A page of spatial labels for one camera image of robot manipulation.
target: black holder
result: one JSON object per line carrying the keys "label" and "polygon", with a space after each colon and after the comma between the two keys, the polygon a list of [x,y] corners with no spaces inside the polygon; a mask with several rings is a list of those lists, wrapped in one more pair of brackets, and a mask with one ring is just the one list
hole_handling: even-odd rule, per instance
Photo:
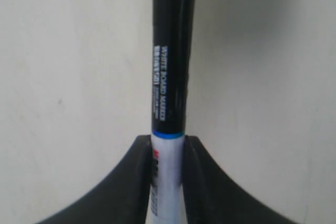
{"label": "black holder", "polygon": [[[240,188],[195,136],[186,136],[182,186],[189,224],[295,224]],[[39,224],[145,223],[152,146],[138,136],[113,171],[92,191]]]}

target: white wall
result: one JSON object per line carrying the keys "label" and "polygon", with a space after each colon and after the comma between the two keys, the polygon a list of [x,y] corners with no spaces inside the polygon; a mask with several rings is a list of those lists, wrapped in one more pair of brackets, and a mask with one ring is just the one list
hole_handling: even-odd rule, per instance
{"label": "white wall", "polygon": [[[252,195],[336,216],[336,0],[197,0],[187,132]],[[0,223],[83,195],[150,131],[151,0],[0,0]]]}

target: blue band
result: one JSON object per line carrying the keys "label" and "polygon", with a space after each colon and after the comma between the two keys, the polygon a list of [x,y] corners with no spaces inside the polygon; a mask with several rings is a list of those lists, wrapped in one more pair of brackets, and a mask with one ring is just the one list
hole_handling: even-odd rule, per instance
{"label": "blue band", "polygon": [[162,139],[176,139],[184,135],[183,132],[174,133],[174,134],[166,134],[166,133],[161,133],[158,131],[153,131],[153,134]]}

